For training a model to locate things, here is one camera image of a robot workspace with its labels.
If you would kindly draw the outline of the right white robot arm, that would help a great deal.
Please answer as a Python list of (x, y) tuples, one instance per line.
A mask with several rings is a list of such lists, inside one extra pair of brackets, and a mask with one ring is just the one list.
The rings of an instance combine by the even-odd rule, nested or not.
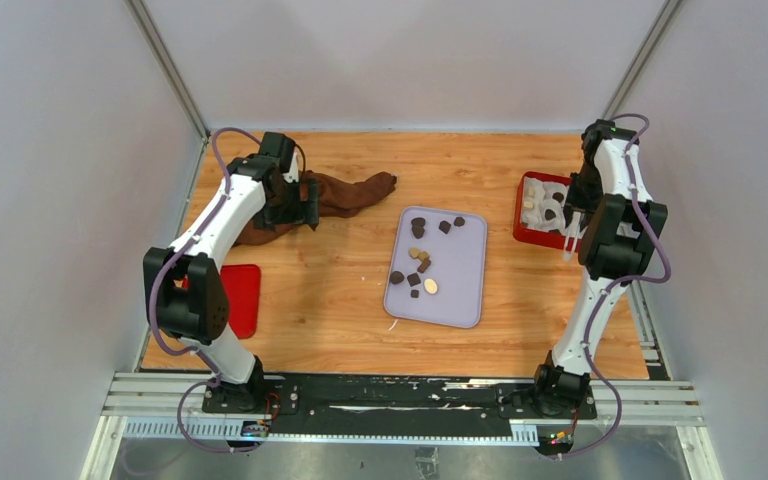
[(595, 371), (607, 321), (628, 285), (641, 281), (659, 243), (668, 209), (654, 200), (639, 165), (641, 130), (598, 119), (581, 135), (583, 163), (571, 175), (563, 212), (584, 234), (578, 243), (582, 284), (561, 340), (548, 354), (531, 403), (544, 417), (580, 404)]

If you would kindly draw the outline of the red box lid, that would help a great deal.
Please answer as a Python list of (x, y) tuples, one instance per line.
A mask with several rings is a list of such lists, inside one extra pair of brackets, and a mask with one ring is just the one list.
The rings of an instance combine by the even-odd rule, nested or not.
[(231, 329), (240, 340), (251, 338), (258, 324), (261, 269), (254, 264), (228, 265), (220, 277), (229, 300)]

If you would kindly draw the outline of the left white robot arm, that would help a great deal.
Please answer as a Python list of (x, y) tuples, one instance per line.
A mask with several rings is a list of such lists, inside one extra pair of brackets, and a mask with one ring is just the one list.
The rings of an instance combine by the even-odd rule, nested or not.
[(258, 411), (266, 386), (262, 365), (229, 324), (230, 301), (220, 270), (246, 225), (319, 225), (318, 186), (304, 171), (301, 147), (283, 133), (266, 132), (255, 153), (220, 162), (222, 179), (194, 225), (167, 247), (143, 257), (146, 314), (151, 334), (170, 356), (198, 356), (243, 413)]

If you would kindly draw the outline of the red box with white liners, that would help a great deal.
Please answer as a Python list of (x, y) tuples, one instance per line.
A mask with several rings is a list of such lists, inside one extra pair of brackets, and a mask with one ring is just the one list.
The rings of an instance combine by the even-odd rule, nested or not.
[[(518, 185), (517, 202), (513, 221), (513, 237), (515, 240), (560, 250), (562, 252), (566, 229), (570, 222), (564, 220), (564, 203), (568, 193), (570, 178), (536, 171), (526, 172)], [(533, 198), (526, 195), (528, 187), (535, 189)], [(564, 195), (564, 201), (559, 203), (552, 195), (560, 192)], [(524, 210), (522, 203), (525, 198), (531, 198), (534, 202), (532, 210)], [(546, 220), (544, 212), (552, 210), (556, 217)], [(579, 242), (583, 239), (581, 227)]]

